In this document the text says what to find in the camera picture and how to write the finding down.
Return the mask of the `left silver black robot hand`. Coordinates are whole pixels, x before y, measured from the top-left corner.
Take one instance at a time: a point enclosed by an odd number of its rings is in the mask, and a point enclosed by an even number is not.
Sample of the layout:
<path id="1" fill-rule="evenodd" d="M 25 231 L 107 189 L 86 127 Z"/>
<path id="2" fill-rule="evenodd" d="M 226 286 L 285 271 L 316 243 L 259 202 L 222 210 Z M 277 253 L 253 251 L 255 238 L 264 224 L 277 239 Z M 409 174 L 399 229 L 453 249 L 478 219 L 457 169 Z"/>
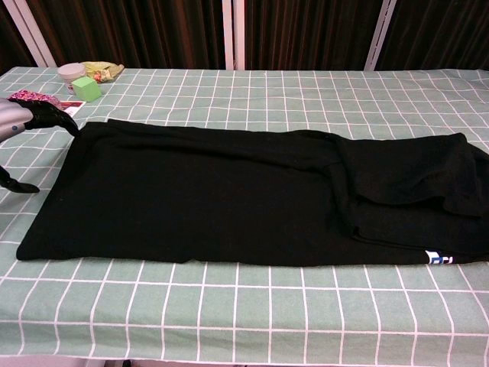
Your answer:
<path id="1" fill-rule="evenodd" d="M 1 98 L 1 142 L 24 131 L 53 127 L 61 127 L 73 137 L 79 135 L 73 118 L 52 103 Z"/>

